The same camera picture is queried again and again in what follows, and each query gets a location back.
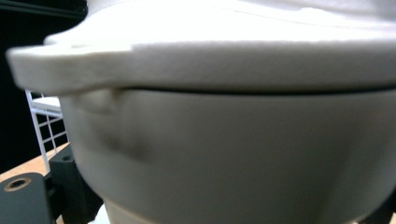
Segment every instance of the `wooden surface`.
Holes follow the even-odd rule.
[[[61,145],[60,147],[57,148],[58,151],[64,149],[66,146],[68,145],[68,143]],[[47,157],[48,159],[52,158],[52,156],[55,155],[55,150],[51,150],[49,152],[47,152]],[[8,170],[2,174],[0,174],[0,182],[2,182],[3,180],[9,179],[10,177],[14,176],[14,175],[21,175],[21,174],[25,174],[25,173],[40,173],[42,175],[46,175],[47,171],[46,168],[44,166],[44,162],[43,159],[41,158],[41,156],[38,156],[32,160],[29,160],[15,168],[12,168],[11,170]]]

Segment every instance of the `white plastic container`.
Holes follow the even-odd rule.
[[[8,58],[112,223],[352,223],[393,191],[390,1],[89,4]]]

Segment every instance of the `bolt hole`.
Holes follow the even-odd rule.
[[[9,185],[9,187],[10,188],[12,188],[12,189],[15,189],[15,188],[17,188],[17,187],[20,187],[21,185],[23,185],[24,183],[26,183],[26,180],[17,180],[17,181],[15,181],[15,182],[12,182],[10,185]]]
[[[62,157],[62,160],[63,160],[63,161],[71,161],[71,160],[73,160],[73,159],[72,159],[71,156],[64,156],[64,157]]]
[[[8,183],[4,187],[4,191],[11,192],[11,191],[16,191],[16,190],[19,190],[19,189],[23,189],[24,187],[28,186],[31,181],[32,181],[32,179],[31,178],[27,178],[27,177],[22,177],[22,178],[16,179],[16,180]]]

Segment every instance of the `white lid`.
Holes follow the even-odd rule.
[[[112,3],[93,6],[83,23],[48,37],[46,47],[10,50],[17,83],[58,95],[99,88],[296,92],[396,84],[396,26],[388,12],[237,1]]]

